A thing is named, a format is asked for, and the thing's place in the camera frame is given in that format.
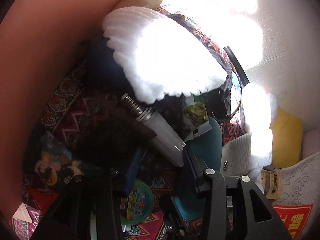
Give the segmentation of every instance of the black metal bracket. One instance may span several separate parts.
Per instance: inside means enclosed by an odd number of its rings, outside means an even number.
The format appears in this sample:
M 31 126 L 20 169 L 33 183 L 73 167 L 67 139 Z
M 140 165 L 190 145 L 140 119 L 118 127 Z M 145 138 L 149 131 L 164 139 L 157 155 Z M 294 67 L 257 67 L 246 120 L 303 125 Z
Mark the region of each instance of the black metal bracket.
M 199 164 L 187 146 L 183 148 L 183 160 L 184 174 L 189 173 L 192 177 L 189 181 L 193 192 L 198 198 L 206 199 L 204 219 L 198 237 L 186 227 L 174 198 L 162 196 L 160 206 L 171 236 L 174 235 L 171 239 L 291 239 L 271 203 L 249 176 L 224 177 L 211 168 L 200 172 L 203 160 Z M 232 196 L 233 229 L 227 216 L 227 196 Z
M 47 239 L 48 230 L 52 227 L 58 231 L 57 239 L 65 234 L 70 239 L 90 239 L 92 212 L 96 215 L 98 240 L 123 240 L 112 176 L 105 173 L 101 178 L 90 181 L 81 175 L 73 177 L 44 215 L 30 240 Z

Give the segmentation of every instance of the paper packaging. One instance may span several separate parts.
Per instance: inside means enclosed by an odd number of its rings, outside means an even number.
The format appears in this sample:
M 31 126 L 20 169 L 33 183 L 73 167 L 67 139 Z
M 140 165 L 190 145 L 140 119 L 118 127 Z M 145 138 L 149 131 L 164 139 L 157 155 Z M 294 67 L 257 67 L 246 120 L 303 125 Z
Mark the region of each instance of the paper packaging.
M 281 194 L 281 174 L 280 170 L 272 171 L 261 171 L 261 181 L 264 191 L 264 195 L 267 199 L 279 199 Z
M 199 137 L 212 129 L 201 95 L 186 97 L 183 108 L 185 114 L 184 123 L 193 130 L 184 139 L 185 142 Z

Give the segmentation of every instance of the beige cloth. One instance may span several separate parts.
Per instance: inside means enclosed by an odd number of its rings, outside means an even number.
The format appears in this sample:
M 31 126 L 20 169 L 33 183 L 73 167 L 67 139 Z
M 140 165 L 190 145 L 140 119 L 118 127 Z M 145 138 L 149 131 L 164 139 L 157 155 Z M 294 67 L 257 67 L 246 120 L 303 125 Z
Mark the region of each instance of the beige cloth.
M 155 10 L 159 7 L 161 2 L 162 0 L 122 0 L 113 8 L 113 10 L 129 6 L 139 6 Z

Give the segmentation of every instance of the red label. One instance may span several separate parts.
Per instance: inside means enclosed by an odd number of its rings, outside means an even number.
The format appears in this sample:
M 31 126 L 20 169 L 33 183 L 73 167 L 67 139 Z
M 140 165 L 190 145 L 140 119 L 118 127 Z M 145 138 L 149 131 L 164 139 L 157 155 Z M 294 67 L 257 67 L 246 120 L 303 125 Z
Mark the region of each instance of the red label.
M 306 206 L 276 206 L 273 208 L 283 221 L 293 240 L 298 239 L 302 232 L 313 205 Z

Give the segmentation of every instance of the black clamp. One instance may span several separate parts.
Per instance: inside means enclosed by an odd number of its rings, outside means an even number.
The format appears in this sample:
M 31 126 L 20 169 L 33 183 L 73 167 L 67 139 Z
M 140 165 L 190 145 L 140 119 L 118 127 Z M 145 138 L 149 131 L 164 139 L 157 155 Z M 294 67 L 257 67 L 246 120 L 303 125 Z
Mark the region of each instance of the black clamp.
M 174 197 L 164 195 L 160 206 L 171 239 L 281 239 L 291 237 L 271 203 L 247 175 L 224 177 L 198 160 L 192 150 L 183 148 L 184 173 L 197 198 L 205 198 L 202 230 L 198 236 L 185 225 Z M 227 216 L 227 196 L 232 196 L 233 228 Z

